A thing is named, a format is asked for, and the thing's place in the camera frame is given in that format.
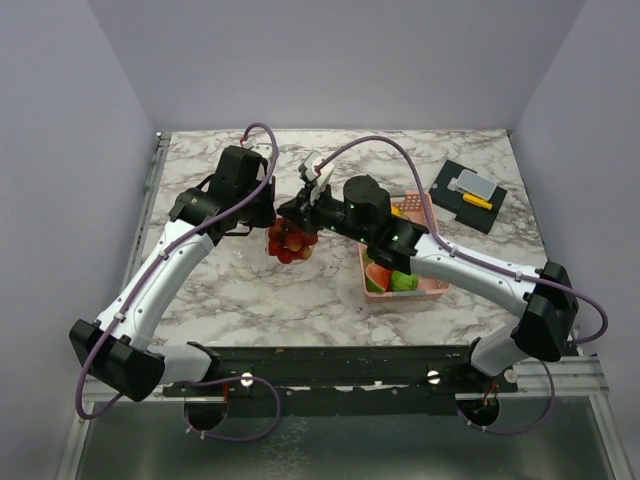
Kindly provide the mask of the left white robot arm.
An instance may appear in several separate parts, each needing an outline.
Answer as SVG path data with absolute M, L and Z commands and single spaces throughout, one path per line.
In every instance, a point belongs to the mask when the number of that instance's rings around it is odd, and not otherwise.
M 275 221 L 273 148 L 230 146 L 216 170 L 181 192 L 156 246 L 116 299 L 92 322 L 78 320 L 69 339 L 82 367 L 119 394 L 141 401 L 156 386 L 186 381 L 206 395 L 220 385 L 221 371 L 200 347 L 171 353 L 149 349 L 165 310 L 185 280 L 237 226 L 248 231 Z

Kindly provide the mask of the black mounting rail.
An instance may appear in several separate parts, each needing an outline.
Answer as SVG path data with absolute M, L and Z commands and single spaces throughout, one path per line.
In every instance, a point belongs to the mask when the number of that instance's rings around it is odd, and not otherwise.
M 163 393 L 200 418 L 454 415 L 457 398 L 513 393 L 471 368 L 465 346 L 217 347 L 201 385 Z

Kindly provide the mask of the yellow small tool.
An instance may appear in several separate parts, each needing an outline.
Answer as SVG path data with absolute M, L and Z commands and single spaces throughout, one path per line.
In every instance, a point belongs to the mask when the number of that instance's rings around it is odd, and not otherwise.
M 463 195 L 463 201 L 471 204 L 477 208 L 481 208 L 487 211 L 491 211 L 493 209 L 493 204 L 488 202 L 487 200 L 484 200 L 480 197 L 477 197 L 475 195 L 472 195 L 470 193 L 465 193 Z

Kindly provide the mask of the green round fruit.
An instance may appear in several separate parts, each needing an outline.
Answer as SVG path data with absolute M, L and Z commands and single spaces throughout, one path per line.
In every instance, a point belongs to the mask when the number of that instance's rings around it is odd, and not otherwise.
M 389 290 L 391 292 L 415 291 L 419 285 L 419 277 L 416 274 L 405 274 L 394 270 L 389 280 Z

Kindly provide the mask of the left aluminium frame rail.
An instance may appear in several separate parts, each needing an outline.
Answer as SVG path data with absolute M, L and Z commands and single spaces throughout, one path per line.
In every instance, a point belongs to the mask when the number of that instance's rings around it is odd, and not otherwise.
M 156 149 L 151 156 L 146 177 L 143 182 L 141 209 L 134 230 L 133 242 L 128 255 L 126 268 L 120 285 L 120 292 L 126 288 L 143 263 L 142 256 L 144 245 L 151 222 L 153 208 L 157 199 L 171 138 L 171 132 L 156 133 Z

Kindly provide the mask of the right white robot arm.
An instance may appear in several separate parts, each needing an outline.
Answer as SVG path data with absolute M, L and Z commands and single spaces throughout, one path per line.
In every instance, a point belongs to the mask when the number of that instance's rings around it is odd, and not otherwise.
M 309 234 L 330 230 L 364 244 L 378 265 L 443 280 L 505 309 L 514 319 L 475 341 L 459 367 L 461 383 L 481 391 L 507 367 L 527 358 L 556 362 L 577 315 L 566 270 L 501 262 L 437 236 L 434 228 L 398 217 L 389 193 L 368 175 L 349 179 L 340 200 L 329 187 L 305 185 L 278 214 Z

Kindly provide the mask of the watermelon slice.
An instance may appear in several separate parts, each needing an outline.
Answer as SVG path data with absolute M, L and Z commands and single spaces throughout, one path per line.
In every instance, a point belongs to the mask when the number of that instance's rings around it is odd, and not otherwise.
M 388 291 L 393 271 L 375 262 L 369 263 L 364 270 L 365 288 L 373 294 L 383 294 Z

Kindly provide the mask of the grey rectangular box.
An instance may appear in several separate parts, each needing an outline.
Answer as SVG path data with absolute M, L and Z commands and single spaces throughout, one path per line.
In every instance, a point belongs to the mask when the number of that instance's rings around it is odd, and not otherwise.
M 489 201 L 492 198 L 497 187 L 495 182 L 467 169 L 461 171 L 455 181 L 455 185 L 457 189 L 484 201 Z

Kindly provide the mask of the pink plastic basket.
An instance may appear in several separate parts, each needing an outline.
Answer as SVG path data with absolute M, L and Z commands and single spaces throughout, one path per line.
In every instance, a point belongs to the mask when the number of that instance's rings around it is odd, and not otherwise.
M 426 225 L 423 202 L 417 192 L 391 195 L 392 212 L 414 223 Z M 377 266 L 368 257 L 366 247 L 358 245 L 360 273 L 366 302 L 437 300 L 452 290 L 452 285 L 437 278 L 403 274 Z

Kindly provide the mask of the black scale board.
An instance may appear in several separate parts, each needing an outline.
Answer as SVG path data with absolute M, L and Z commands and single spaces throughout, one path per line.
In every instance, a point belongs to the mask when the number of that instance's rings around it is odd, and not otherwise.
M 452 160 L 446 160 L 429 194 L 432 203 L 455 214 L 455 220 L 489 234 L 507 191 Z

